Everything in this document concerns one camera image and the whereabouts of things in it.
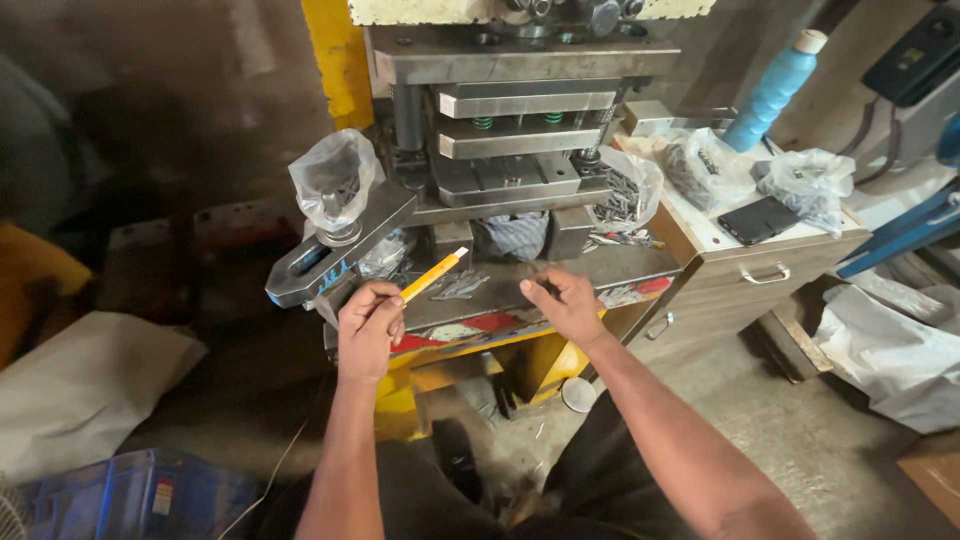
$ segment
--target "hand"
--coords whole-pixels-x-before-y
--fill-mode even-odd
[[[340,310],[339,381],[377,385],[387,374],[390,344],[399,344],[406,330],[399,294],[393,283],[366,282]]]
[[[559,299],[551,296],[538,282],[550,282],[557,287]],[[550,267],[520,282],[520,292],[540,308],[553,328],[581,349],[610,335],[597,315],[593,285],[587,276]]]

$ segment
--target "white sack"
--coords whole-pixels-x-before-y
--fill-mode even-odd
[[[113,456],[205,354],[142,319],[87,314],[0,372],[0,471],[23,483]]]
[[[960,336],[900,315],[852,285],[827,291],[814,341],[870,408],[920,433],[960,426]]]

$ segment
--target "white bottle cap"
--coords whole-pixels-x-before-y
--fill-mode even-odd
[[[802,53],[815,55],[820,52],[827,44],[827,35],[819,30],[804,30],[800,32],[797,40],[793,42],[793,48]]]

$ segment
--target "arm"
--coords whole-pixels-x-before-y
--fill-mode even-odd
[[[596,313],[587,278],[549,269],[523,294],[590,359],[610,390],[640,454],[663,493],[708,539],[813,539],[781,491],[720,432],[677,397],[610,334]]]
[[[373,446],[376,386],[403,335],[396,285],[364,284],[340,310],[337,390],[296,540],[383,538]]]

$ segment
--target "finger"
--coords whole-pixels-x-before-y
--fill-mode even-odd
[[[394,347],[400,344],[400,341],[403,339],[403,335],[407,332],[407,326],[400,321],[400,328],[394,334]]]
[[[535,281],[547,280],[553,283],[561,292],[572,288],[579,277],[578,274],[568,272],[559,266],[548,266],[533,276]]]
[[[394,317],[393,321],[390,321],[390,326],[387,327],[387,333],[389,335],[396,335],[396,333],[400,331],[401,326],[403,326],[402,312],[398,316]]]
[[[403,319],[403,299],[399,296],[392,296],[386,302],[383,302],[373,310],[371,316],[367,319],[363,329],[369,330],[375,334],[387,333],[391,322],[399,317]]]
[[[366,282],[350,297],[344,309],[351,313],[370,315],[373,309],[382,302],[385,296],[400,294],[400,287],[390,282]]]
[[[523,280],[520,282],[520,292],[523,293],[523,296],[527,297],[527,300],[534,303],[534,306],[539,307],[540,311],[549,318],[555,313],[559,313],[561,307],[563,306],[560,302],[550,296],[550,293],[547,292],[542,285],[533,280]]]
[[[381,302],[400,293],[399,287],[390,282],[366,282],[340,309],[337,320],[341,331],[356,332],[367,317]]]

